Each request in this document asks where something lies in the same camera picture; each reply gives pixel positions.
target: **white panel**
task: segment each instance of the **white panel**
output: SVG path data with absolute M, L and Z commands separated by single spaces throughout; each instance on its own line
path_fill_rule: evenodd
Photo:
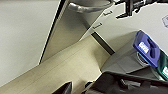
M 132 17 L 116 19 L 124 10 L 124 4 L 117 6 L 96 32 L 117 51 L 135 36 L 136 31 L 143 30 L 168 54 L 168 28 L 162 21 L 168 15 L 168 4 L 148 5 Z
M 0 1 L 0 86 L 39 64 L 59 2 Z

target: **beige surface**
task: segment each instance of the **beige surface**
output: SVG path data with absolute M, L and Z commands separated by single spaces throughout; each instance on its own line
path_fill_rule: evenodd
M 99 77 L 109 56 L 89 36 L 1 87 L 0 94 L 51 94 L 68 81 L 73 82 L 73 94 L 79 94 L 88 81 Z

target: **blue label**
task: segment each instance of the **blue label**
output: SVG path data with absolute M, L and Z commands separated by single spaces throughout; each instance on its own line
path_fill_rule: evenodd
M 141 43 L 139 44 L 139 47 L 140 47 L 145 53 L 148 53 L 149 48 L 145 45 L 144 42 L 141 42 Z

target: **plastic container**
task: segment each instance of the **plastic container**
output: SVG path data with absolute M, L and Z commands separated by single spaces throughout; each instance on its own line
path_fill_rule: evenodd
M 105 72 L 82 94 L 167 94 L 167 90 L 168 82 Z
M 158 67 L 152 68 L 152 70 L 159 80 L 168 81 L 168 56 L 162 50 L 160 50 Z
M 101 68 L 102 72 L 131 73 L 147 66 L 157 67 L 160 49 L 143 31 L 115 52 Z

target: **gray plastic part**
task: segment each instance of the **gray plastic part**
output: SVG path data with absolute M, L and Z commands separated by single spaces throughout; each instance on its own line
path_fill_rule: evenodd
M 168 28 L 168 15 L 166 17 L 164 17 L 162 20 L 163 20 L 165 27 Z
M 143 69 L 148 64 L 141 61 L 137 51 L 133 48 L 134 39 L 114 53 L 103 65 L 101 72 L 131 73 Z

